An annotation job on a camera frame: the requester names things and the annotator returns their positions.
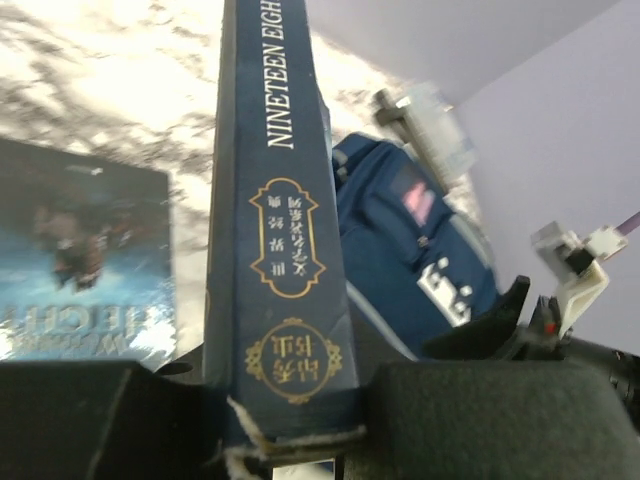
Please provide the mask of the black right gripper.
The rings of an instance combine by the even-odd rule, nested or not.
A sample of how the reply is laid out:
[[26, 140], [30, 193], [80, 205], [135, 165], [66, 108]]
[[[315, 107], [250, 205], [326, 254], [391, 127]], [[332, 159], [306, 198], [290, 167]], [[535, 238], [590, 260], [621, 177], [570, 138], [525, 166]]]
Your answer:
[[[552, 222], [531, 239], [532, 247], [557, 280], [550, 297], [541, 296], [529, 325], [521, 330], [521, 360], [570, 361], [603, 373], [631, 415], [639, 413], [639, 357], [573, 335], [577, 321], [609, 286], [603, 263], [628, 245], [626, 225], [602, 226], [586, 237]], [[423, 344], [436, 360], [491, 358], [519, 322], [530, 279], [519, 275], [490, 310]]]

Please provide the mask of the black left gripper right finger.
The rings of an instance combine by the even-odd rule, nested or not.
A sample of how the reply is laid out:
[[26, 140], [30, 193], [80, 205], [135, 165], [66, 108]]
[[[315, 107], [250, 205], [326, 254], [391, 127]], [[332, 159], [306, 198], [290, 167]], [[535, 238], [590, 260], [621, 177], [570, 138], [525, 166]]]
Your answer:
[[388, 364], [367, 407], [347, 479], [639, 476], [639, 440], [614, 389], [570, 363]]

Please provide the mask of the Nineteen Eighty-Four blue book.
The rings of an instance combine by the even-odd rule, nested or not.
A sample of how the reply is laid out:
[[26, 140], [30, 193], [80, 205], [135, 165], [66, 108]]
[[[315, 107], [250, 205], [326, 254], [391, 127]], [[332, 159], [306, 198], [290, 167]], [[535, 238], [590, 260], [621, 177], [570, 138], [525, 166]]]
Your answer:
[[331, 131], [301, 1], [224, 5], [203, 373], [233, 479], [365, 432]]

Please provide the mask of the navy blue student backpack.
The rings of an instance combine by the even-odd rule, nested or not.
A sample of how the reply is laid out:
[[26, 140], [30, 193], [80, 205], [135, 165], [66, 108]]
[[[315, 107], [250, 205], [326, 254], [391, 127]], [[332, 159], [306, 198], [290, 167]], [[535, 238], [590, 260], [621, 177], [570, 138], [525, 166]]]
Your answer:
[[[334, 147], [332, 166], [349, 299], [393, 348], [422, 359], [426, 341], [496, 303], [488, 242], [403, 148], [350, 134]], [[425, 225], [403, 204], [416, 181], [435, 194]]]

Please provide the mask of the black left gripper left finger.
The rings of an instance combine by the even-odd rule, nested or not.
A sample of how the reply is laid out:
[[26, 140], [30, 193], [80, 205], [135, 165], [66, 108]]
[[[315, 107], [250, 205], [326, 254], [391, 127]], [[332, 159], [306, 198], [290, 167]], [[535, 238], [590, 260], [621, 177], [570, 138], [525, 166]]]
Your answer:
[[222, 479], [202, 389], [135, 362], [4, 362], [4, 479]]

